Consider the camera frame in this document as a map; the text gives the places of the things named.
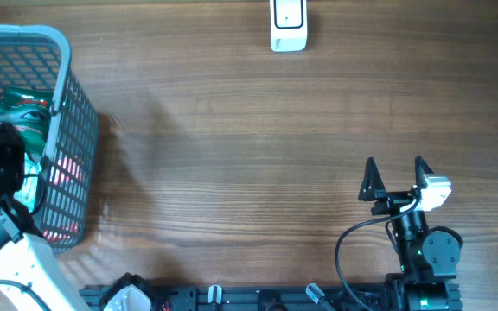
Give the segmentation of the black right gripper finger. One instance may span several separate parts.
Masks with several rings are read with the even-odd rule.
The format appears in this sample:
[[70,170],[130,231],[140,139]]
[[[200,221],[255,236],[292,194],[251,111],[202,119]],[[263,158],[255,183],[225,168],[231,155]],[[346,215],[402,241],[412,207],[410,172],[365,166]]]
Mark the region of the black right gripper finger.
[[365,166],[365,173],[358,194],[359,201],[376,201],[386,198],[386,188],[380,177],[375,160],[368,157]]
[[425,187],[425,175],[432,174],[433,170],[427,165],[421,155],[415,158],[415,176],[417,187]]

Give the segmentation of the green 3M gloves packet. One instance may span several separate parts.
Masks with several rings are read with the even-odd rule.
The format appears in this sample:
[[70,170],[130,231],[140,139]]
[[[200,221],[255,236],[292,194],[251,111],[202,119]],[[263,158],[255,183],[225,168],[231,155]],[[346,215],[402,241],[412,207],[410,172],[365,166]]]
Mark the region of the green 3M gloves packet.
[[14,198],[31,213],[41,208],[45,196],[45,190],[37,186],[34,177],[42,172],[41,160],[48,139],[52,103],[51,91],[34,91],[15,86],[8,87],[0,98],[0,124],[13,124],[25,147],[24,173],[27,177]]

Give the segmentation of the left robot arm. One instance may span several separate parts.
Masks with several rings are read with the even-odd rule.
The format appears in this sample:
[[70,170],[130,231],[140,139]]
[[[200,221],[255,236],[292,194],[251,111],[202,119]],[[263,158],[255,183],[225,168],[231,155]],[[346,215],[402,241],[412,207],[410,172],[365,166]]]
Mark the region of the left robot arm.
[[0,124],[0,290],[18,310],[88,310],[31,212],[14,198],[28,177],[24,158],[15,127]]

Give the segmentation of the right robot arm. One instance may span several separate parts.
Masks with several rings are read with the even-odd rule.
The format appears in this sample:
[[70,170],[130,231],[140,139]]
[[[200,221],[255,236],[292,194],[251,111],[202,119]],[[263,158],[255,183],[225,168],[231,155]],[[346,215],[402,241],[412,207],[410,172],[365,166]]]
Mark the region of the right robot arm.
[[450,196],[451,182],[418,156],[416,181],[407,191],[388,192],[372,157],[368,158],[360,201],[372,201],[373,216],[386,218],[388,237],[400,272],[386,275],[376,305],[381,310],[455,310],[462,306],[450,281],[457,277],[462,237],[445,226],[430,227],[425,215]]

